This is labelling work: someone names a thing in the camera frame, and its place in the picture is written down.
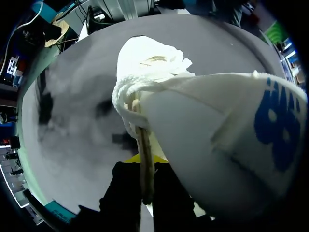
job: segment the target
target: person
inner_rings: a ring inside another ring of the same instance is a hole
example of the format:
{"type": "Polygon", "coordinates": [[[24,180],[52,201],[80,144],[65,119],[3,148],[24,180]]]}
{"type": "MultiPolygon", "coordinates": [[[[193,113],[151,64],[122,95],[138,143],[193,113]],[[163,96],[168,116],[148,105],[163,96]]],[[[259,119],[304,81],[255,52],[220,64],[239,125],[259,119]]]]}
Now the person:
{"type": "Polygon", "coordinates": [[[242,5],[249,0],[211,0],[209,16],[222,17],[230,24],[240,27],[242,5]]]}
{"type": "Polygon", "coordinates": [[[9,122],[17,122],[17,115],[12,110],[1,111],[0,112],[0,124],[5,124],[9,122]]]}

